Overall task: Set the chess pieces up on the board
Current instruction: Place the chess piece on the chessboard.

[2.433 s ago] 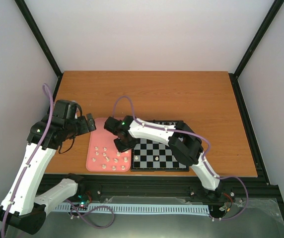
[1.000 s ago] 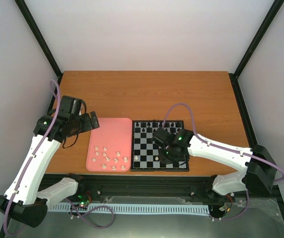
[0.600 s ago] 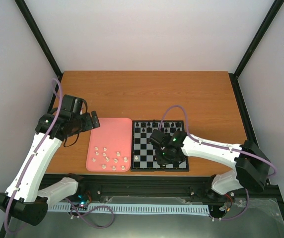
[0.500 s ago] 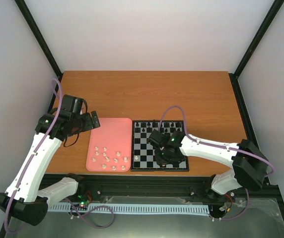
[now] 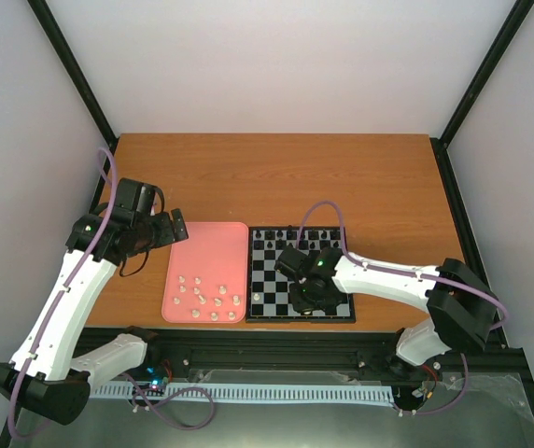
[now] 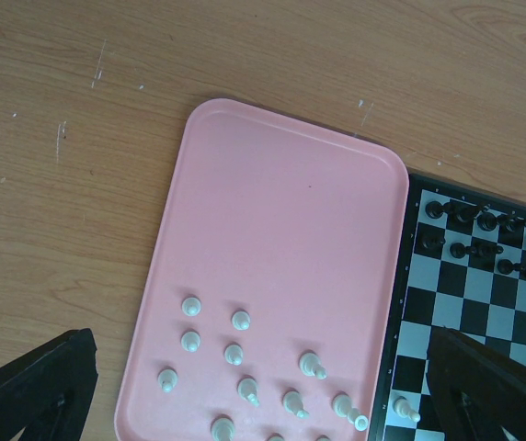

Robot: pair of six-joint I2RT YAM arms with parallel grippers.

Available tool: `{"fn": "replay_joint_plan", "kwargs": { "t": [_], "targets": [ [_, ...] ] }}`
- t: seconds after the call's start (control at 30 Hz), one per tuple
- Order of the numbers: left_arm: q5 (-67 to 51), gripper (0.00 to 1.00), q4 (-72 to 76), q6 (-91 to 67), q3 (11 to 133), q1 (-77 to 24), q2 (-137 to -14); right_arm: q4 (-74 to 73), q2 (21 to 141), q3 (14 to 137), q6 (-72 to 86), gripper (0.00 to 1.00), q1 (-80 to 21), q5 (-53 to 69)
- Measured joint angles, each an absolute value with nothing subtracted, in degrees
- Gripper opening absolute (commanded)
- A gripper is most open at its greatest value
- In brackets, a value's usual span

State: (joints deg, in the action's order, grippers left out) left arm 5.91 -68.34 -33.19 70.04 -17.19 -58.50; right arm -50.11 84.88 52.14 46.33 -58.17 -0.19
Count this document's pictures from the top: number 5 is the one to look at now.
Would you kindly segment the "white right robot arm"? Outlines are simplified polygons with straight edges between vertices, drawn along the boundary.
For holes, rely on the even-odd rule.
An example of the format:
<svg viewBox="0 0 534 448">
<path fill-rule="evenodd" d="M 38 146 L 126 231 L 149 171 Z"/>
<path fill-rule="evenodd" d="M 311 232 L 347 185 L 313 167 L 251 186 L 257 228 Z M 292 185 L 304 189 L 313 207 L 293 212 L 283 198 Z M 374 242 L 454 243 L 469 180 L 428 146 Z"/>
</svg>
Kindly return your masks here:
<svg viewBox="0 0 534 448">
<path fill-rule="evenodd" d="M 463 262 L 409 266 L 368 259 L 343 248 L 304 254 L 287 246 L 275 269 L 290 282 L 288 294 L 300 314 L 331 311 L 348 295 L 370 295 L 408 305 L 426 314 L 419 324 L 400 329 L 395 346 L 375 355 L 370 365 L 407 380 L 416 368 L 448 351 L 478 355 L 506 315 L 492 291 Z"/>
</svg>

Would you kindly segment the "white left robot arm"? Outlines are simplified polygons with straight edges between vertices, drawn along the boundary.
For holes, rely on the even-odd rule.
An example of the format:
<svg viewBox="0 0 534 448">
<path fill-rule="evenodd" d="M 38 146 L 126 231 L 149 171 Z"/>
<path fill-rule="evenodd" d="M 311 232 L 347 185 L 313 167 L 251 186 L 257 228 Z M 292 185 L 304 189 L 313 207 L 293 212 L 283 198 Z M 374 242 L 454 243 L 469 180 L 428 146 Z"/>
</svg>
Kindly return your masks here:
<svg viewBox="0 0 534 448">
<path fill-rule="evenodd" d="M 181 211 L 166 211 L 160 188 L 122 178 L 108 202 L 73 225 L 43 310 L 11 359 L 0 362 L 0 394 L 14 407 L 69 425 L 98 387 L 130 370 L 156 373 L 162 351 L 148 329 L 128 327 L 85 355 L 74 353 L 93 305 L 127 259 L 187 237 Z"/>
</svg>

